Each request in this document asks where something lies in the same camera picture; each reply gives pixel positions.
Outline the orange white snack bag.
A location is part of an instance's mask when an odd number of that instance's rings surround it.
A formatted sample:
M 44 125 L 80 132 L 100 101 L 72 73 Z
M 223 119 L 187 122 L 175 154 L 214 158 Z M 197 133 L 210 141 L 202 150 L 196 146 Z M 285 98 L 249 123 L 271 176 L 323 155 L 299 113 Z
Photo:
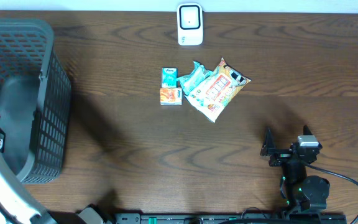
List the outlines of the orange white snack bag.
M 211 122 L 215 122 L 251 79 L 232 68 L 223 58 L 212 72 L 185 98 Z

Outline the light blue wipes pack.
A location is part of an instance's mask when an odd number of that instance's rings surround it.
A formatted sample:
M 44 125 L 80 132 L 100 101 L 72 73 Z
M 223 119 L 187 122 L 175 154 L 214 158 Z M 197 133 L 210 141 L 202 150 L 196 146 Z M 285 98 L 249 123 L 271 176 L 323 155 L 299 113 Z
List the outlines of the light blue wipes pack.
M 188 74 L 177 78 L 185 95 L 189 95 L 203 80 L 213 74 L 211 70 L 197 61 L 193 62 L 194 69 Z

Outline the orange tissue pack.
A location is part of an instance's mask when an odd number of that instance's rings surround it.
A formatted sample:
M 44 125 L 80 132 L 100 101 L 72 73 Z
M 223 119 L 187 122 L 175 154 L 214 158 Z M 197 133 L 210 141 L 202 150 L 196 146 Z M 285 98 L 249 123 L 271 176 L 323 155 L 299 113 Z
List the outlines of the orange tissue pack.
M 183 91 L 181 88 L 161 88 L 160 104 L 161 105 L 182 105 Z

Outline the teal tissue pack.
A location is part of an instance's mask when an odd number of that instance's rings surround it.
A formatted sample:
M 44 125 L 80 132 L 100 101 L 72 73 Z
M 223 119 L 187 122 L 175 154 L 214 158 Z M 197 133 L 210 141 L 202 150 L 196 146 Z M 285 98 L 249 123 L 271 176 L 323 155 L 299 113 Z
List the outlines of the teal tissue pack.
M 176 88 L 177 87 L 177 68 L 162 68 L 162 88 Z

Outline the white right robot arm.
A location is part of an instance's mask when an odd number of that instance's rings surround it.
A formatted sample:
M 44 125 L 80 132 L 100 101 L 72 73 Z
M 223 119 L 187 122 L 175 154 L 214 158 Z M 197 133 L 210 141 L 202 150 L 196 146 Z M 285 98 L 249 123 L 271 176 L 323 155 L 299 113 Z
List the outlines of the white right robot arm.
M 282 168 L 280 193 L 287 200 L 287 208 L 280 212 L 282 218 L 315 214 L 326 209 L 329 181 L 306 173 L 306 166 L 317 160 L 322 148 L 307 126 L 303 126 L 303 134 L 287 149 L 277 148 L 271 130 L 266 130 L 260 155 L 269 158 L 270 167 Z

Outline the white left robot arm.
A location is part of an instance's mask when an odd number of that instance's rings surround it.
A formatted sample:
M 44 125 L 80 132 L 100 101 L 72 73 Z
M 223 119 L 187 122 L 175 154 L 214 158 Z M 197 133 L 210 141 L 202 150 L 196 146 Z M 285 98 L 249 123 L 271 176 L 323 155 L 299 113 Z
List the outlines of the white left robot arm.
M 0 223 L 115 223 L 98 207 L 88 205 L 80 213 L 54 212 L 27 191 L 0 152 Z

